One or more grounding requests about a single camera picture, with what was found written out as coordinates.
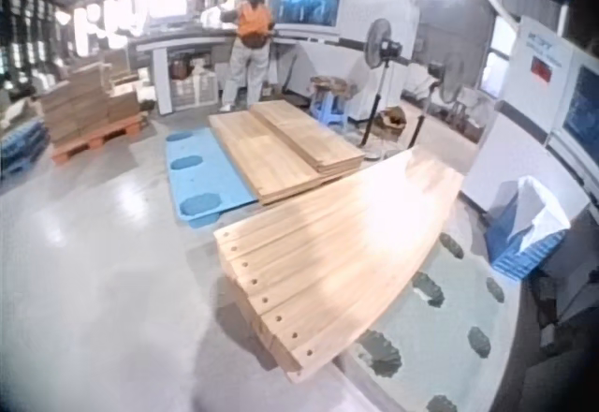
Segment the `standing fan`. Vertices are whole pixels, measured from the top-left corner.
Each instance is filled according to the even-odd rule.
[[[435,81],[429,87],[429,96],[422,109],[422,113],[418,117],[416,130],[414,131],[414,136],[412,136],[412,139],[410,140],[408,149],[416,145],[418,134],[420,134],[420,129],[422,128],[422,125],[424,125],[424,119],[429,114],[429,109],[431,108],[431,99],[434,90],[437,88],[439,89],[439,96],[445,103],[453,103],[458,99],[458,95],[460,94],[463,74],[464,63],[456,53],[448,54],[442,64],[429,64],[429,75],[436,78],[438,81]]]
[[[371,134],[371,128],[373,127],[374,116],[378,109],[378,104],[381,101],[381,91],[383,90],[383,84],[385,83],[385,77],[387,76],[387,70],[389,69],[389,61],[399,61],[402,59],[402,44],[391,40],[391,24],[387,19],[377,19],[371,24],[366,36],[366,44],[364,44],[364,59],[366,64],[370,68],[378,68],[382,64],[385,65],[383,68],[383,75],[378,84],[378,90],[374,97],[373,109],[366,125],[366,131],[364,137],[359,145],[363,147],[368,142],[368,137]]]

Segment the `orange pallet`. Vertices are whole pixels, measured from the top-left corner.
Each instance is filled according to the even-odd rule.
[[[126,134],[136,136],[141,131],[141,114],[127,117],[112,124],[107,124],[84,136],[76,138],[71,142],[54,147],[52,160],[56,165],[65,164],[72,156],[85,151],[101,148],[107,140]]]

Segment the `blue crate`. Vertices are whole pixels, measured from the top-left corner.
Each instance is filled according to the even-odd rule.
[[[516,194],[485,233],[491,267],[518,281],[545,260],[567,233],[566,228],[556,230],[543,239],[524,246],[524,239],[533,232],[533,223],[514,233],[519,200],[519,194]]]
[[[17,173],[23,173],[30,170],[36,163],[37,159],[44,152],[49,143],[50,137],[47,133],[43,133],[41,139],[34,142],[27,149],[28,151],[25,155],[14,159],[7,166],[2,166],[2,171],[0,172],[0,179],[5,179]]]
[[[6,134],[0,141],[0,156],[12,157],[35,138],[40,130],[45,129],[44,121],[32,119]]]
[[[192,228],[256,201],[209,128],[168,136],[167,164],[176,213]]]

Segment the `blue pallet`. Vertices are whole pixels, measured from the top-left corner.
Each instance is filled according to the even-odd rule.
[[[171,134],[166,141],[175,210],[192,228],[256,201],[209,128]]]
[[[16,127],[0,141],[0,155],[2,157],[15,155],[21,148],[27,146],[36,133],[44,128],[44,122],[40,118],[30,120]]]
[[[37,159],[44,153],[44,150],[50,143],[50,137],[44,135],[42,139],[36,142],[27,152],[26,156],[23,156],[6,167],[2,167],[0,172],[0,178],[4,179],[17,173],[26,172],[31,169],[36,163]]]

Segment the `orange vest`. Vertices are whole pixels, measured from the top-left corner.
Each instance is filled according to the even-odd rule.
[[[239,8],[237,34],[241,37],[252,33],[265,36],[269,33],[271,20],[270,10],[266,6],[258,5],[253,9],[249,3],[243,3]]]

